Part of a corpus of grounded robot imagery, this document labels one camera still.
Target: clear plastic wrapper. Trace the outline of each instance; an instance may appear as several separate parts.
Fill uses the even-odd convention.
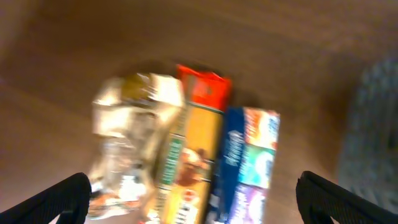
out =
[[[104,83],[93,102],[93,132],[102,149],[88,174],[88,218],[138,210],[154,194],[159,144],[182,108],[181,83],[170,76],[137,73]]]

